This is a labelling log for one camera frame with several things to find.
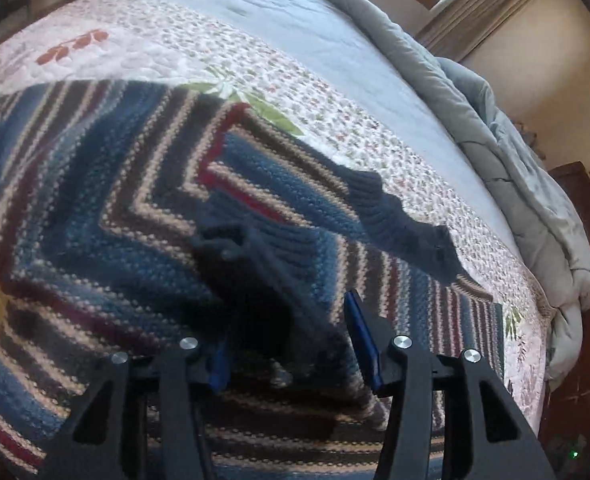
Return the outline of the striped blue knit sweater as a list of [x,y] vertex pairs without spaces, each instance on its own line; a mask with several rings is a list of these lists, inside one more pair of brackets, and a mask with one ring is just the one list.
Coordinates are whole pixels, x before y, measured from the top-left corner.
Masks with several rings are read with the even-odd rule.
[[143,81],[0,93],[0,460],[33,479],[110,353],[225,337],[204,412],[220,479],[368,479],[389,404],[363,385],[342,302],[502,370],[502,310],[450,233],[381,177],[253,107]]

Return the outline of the grey rumpled comforter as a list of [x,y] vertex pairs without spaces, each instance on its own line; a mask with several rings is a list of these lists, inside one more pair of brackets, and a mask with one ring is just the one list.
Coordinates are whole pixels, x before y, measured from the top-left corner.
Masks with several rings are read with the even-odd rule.
[[432,55],[370,0],[327,0],[395,66],[459,146],[499,206],[555,313],[545,378],[557,389],[579,360],[590,310],[590,243],[565,191],[473,70]]

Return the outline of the floral white quilt bedspread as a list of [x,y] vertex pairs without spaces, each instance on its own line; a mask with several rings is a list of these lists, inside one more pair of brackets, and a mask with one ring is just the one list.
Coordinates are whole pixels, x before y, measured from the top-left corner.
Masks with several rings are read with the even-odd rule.
[[[508,358],[526,358],[512,327],[515,310],[539,301],[528,273],[385,120],[295,55],[296,48],[311,46],[314,32],[321,32],[322,53],[331,60],[348,49],[348,77],[372,96],[394,90],[410,100],[424,125],[444,127],[403,78],[376,80],[380,53],[324,0],[78,0],[0,46],[0,93],[79,80],[184,86],[247,104],[338,165],[378,174],[411,219],[447,228],[463,269],[501,307],[504,367],[494,371],[528,422],[523,396],[508,378]],[[0,330],[8,302],[0,288]],[[182,338],[188,336],[209,346],[222,344],[230,364],[225,388],[207,396],[199,409],[206,434],[204,412],[228,388],[234,361],[225,337]],[[149,479],[164,479],[156,396],[147,399],[146,411]],[[445,423],[444,393],[437,391],[426,479],[444,479]],[[1,460],[0,474],[19,479]]]

